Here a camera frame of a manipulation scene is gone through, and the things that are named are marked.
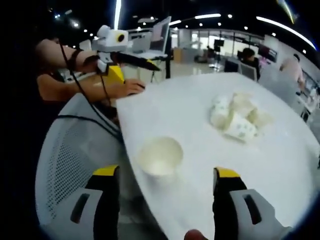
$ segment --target finger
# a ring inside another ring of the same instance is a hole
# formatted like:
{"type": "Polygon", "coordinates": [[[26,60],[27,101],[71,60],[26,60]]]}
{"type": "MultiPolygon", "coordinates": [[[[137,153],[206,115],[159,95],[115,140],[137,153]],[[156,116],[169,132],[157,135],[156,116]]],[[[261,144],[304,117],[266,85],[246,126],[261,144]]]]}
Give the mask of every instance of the finger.
{"type": "Polygon", "coordinates": [[[208,240],[208,239],[205,238],[205,236],[203,236],[203,234],[199,230],[193,229],[193,230],[189,230],[185,234],[184,240],[208,240]]]}
{"type": "Polygon", "coordinates": [[[130,94],[140,94],[141,91],[139,90],[136,90],[136,89],[129,89],[128,92],[127,92],[127,95],[130,95],[130,94]]]}
{"type": "Polygon", "coordinates": [[[131,79],[126,79],[126,81],[128,81],[130,84],[138,84],[138,85],[141,85],[143,87],[146,86],[146,84],[143,81],[139,80],[139,79],[131,78],[131,79]]]}
{"type": "Polygon", "coordinates": [[[134,84],[134,85],[130,86],[129,89],[137,90],[137,91],[139,91],[140,93],[145,90],[143,87],[139,86],[138,84],[134,84]]]}

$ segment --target hand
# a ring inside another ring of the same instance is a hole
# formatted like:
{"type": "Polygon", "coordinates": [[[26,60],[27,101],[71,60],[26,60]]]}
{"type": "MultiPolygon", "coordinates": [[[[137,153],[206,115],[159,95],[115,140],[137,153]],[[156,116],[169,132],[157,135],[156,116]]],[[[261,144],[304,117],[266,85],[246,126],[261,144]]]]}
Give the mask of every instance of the hand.
{"type": "Polygon", "coordinates": [[[184,240],[208,240],[208,239],[205,238],[205,236],[203,236],[203,234],[199,230],[193,229],[193,230],[189,230],[185,234],[184,240]]]}
{"type": "Polygon", "coordinates": [[[108,89],[112,99],[124,98],[130,94],[139,94],[145,90],[145,84],[138,79],[126,79],[124,84],[114,84],[108,89]]]}

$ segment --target crumpled paper cup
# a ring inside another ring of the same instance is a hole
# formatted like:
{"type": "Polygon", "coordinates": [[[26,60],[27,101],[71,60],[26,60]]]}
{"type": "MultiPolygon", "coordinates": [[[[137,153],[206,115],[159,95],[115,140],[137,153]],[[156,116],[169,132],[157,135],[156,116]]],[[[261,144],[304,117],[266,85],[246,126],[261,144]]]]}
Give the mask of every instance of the crumpled paper cup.
{"type": "Polygon", "coordinates": [[[234,93],[230,103],[230,109],[246,118],[255,108],[255,105],[250,101],[250,98],[251,95],[248,93],[234,93]]]}
{"type": "Polygon", "coordinates": [[[223,132],[244,142],[248,142],[258,135],[257,128],[234,111],[230,111],[223,132]]]}
{"type": "Polygon", "coordinates": [[[223,129],[230,112],[230,100],[226,96],[218,96],[213,100],[213,106],[210,113],[210,123],[218,128],[223,129]]]}
{"type": "Polygon", "coordinates": [[[255,125],[258,130],[261,130],[268,124],[272,124],[274,121],[270,114],[259,110],[257,107],[247,115],[246,119],[255,125]]]}

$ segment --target black strap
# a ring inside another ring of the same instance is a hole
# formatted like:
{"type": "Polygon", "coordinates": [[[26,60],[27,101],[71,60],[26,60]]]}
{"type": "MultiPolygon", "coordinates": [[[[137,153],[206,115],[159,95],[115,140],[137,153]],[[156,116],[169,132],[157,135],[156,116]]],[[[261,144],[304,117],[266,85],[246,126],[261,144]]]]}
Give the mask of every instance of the black strap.
{"type": "Polygon", "coordinates": [[[77,57],[78,57],[79,53],[82,52],[82,51],[83,51],[82,49],[77,49],[77,50],[75,50],[75,51],[72,53],[70,59],[68,60],[68,67],[69,67],[72,71],[74,71],[74,70],[76,69],[76,60],[77,60],[77,57]]]}

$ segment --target desk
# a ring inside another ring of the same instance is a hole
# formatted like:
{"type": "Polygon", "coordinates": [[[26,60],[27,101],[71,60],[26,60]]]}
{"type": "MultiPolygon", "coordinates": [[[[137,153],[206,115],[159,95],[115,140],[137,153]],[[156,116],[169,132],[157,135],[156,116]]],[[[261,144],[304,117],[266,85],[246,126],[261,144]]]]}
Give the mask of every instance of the desk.
{"type": "Polygon", "coordinates": [[[129,160],[143,196],[169,240],[183,239],[191,229],[214,239],[213,168],[241,175],[275,208],[284,226],[294,226],[305,213],[315,187],[320,146],[303,120],[282,100],[238,73],[211,73],[148,84],[138,95],[116,101],[129,160]],[[253,95],[275,122],[265,134],[245,145],[223,137],[209,124],[215,95],[234,91],[253,95]],[[146,140],[168,136],[183,149],[177,174],[162,181],[145,174],[135,157],[146,140]]]}

